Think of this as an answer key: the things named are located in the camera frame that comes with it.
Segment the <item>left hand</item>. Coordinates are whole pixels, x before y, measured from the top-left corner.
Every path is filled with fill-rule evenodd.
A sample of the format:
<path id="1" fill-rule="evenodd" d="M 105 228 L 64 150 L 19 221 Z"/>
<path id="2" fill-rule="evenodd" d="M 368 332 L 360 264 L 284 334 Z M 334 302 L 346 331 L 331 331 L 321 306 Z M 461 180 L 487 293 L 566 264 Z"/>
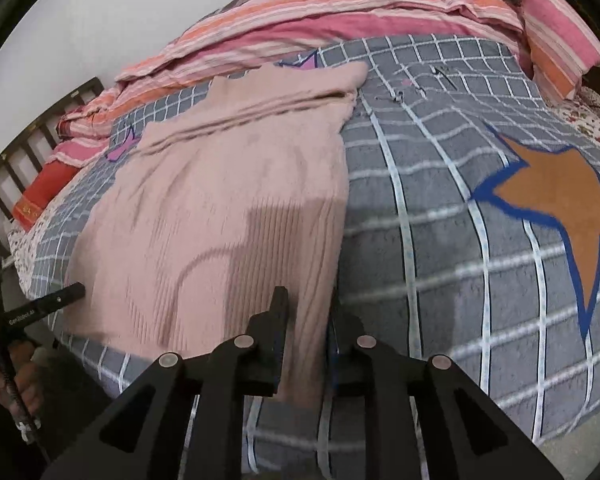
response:
<path id="1" fill-rule="evenodd" d="M 38 414 L 43 403 L 40 383 L 40 367 L 33 361 L 36 345 L 30 340 L 14 342 L 9 347 L 10 358 L 15 369 L 15 387 L 9 387 L 4 375 L 0 372 L 0 404 L 7 408 L 15 418 L 23 418 L 23 411 L 15 398 L 15 391 L 20 393 L 22 403 L 28 412 Z"/>

